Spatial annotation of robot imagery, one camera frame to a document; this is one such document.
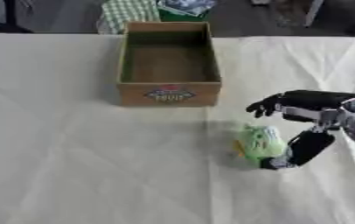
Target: floor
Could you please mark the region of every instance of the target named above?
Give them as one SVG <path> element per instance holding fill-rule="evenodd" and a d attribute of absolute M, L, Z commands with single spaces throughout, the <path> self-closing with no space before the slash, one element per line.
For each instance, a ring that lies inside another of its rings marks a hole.
<path fill-rule="evenodd" d="M 106 0 L 33 0 L 33 13 L 19 7 L 19 23 L 35 32 L 96 33 L 95 23 Z M 0 1 L 0 20 L 3 4 Z M 344 36 L 355 23 L 355 1 L 326 0 L 310 28 L 280 27 L 270 7 L 249 0 L 219 0 L 208 18 L 214 36 Z"/>

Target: table surface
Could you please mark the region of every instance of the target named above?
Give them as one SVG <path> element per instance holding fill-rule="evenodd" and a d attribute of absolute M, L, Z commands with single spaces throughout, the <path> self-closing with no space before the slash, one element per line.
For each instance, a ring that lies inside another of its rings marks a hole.
<path fill-rule="evenodd" d="M 116 105 L 121 37 L 0 34 L 0 224 L 351 223 L 355 143 L 301 168 L 228 156 L 245 107 L 307 88 L 355 92 L 355 38 L 216 38 L 213 108 Z"/>

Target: open box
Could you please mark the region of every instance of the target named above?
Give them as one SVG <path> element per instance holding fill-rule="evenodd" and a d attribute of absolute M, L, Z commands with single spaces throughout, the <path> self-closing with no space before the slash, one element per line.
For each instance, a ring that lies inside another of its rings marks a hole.
<path fill-rule="evenodd" d="M 208 23 L 129 23 L 117 79 L 123 106 L 214 105 L 221 78 Z"/>

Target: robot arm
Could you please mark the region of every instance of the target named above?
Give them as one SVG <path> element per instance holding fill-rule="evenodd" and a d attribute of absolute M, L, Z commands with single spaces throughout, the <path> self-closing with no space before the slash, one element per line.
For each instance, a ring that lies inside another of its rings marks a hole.
<path fill-rule="evenodd" d="M 335 141 L 328 130 L 339 128 L 342 105 L 354 99 L 355 94 L 296 90 L 274 94 L 248 106 L 247 112 L 254 112 L 257 118 L 281 112 L 286 120 L 315 124 L 291 139 L 284 155 L 262 159 L 261 168 L 276 170 L 308 163 Z"/>

